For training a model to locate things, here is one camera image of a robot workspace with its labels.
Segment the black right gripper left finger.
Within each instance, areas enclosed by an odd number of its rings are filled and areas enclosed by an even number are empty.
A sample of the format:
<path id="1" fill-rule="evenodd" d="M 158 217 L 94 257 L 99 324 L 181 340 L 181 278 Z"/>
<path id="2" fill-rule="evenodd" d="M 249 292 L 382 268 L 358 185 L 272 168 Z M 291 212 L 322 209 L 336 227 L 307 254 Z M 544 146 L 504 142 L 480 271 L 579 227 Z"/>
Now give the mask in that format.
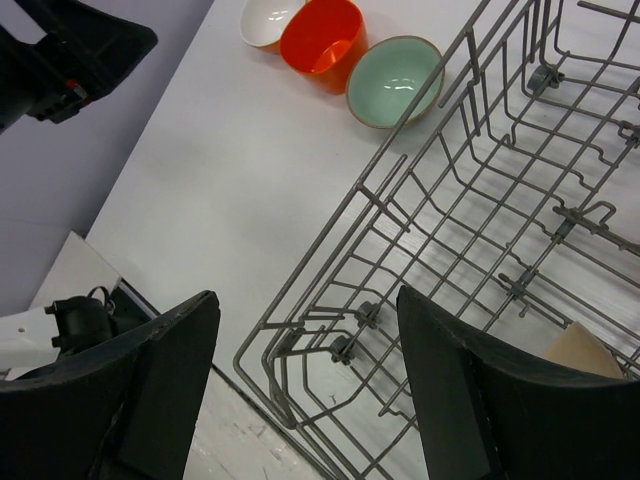
<path id="1" fill-rule="evenodd" d="M 216 294 L 144 323 L 89 295 L 45 313 L 57 360 L 1 384 L 2 477 L 181 478 L 216 347 Z"/>

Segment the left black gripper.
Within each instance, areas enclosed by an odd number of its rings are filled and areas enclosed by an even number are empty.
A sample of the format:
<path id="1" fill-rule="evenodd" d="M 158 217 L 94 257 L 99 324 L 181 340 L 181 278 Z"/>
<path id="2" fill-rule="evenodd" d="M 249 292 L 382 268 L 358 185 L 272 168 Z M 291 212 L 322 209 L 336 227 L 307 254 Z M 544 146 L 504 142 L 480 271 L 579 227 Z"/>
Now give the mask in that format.
<path id="1" fill-rule="evenodd" d="M 23 116 L 60 124 L 110 95 L 154 49 L 147 26 L 80 1 L 15 1 L 44 36 L 1 28 L 1 129 Z"/>

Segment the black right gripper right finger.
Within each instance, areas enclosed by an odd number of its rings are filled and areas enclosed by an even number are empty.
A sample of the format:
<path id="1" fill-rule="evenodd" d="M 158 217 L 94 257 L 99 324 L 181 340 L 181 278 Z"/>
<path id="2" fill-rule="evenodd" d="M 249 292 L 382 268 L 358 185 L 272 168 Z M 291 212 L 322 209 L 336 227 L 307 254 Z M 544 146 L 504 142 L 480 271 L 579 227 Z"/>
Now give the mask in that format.
<path id="1" fill-rule="evenodd" d="M 407 286 L 396 307 L 429 478 L 638 478 L 638 382 L 536 357 Z"/>

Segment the small white bowl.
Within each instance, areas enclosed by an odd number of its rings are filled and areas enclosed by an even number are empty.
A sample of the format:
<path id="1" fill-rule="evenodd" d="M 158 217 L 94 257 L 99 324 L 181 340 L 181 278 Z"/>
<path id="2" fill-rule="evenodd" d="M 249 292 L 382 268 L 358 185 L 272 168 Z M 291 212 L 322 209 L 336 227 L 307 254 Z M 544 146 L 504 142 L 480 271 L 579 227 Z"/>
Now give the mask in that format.
<path id="1" fill-rule="evenodd" d="M 278 54 L 280 39 L 305 0 L 248 0 L 240 15 L 243 42 L 260 51 Z"/>

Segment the grey wire dish rack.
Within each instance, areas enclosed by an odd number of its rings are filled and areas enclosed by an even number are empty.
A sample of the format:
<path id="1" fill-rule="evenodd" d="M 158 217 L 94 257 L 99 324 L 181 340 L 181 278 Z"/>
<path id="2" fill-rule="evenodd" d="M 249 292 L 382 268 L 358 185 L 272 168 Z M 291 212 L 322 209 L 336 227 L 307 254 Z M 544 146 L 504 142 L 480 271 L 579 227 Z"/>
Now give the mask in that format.
<path id="1" fill-rule="evenodd" d="M 483 1 L 430 115 L 383 136 L 233 364 L 325 479 L 427 475 L 396 297 L 639 376 L 639 5 Z"/>

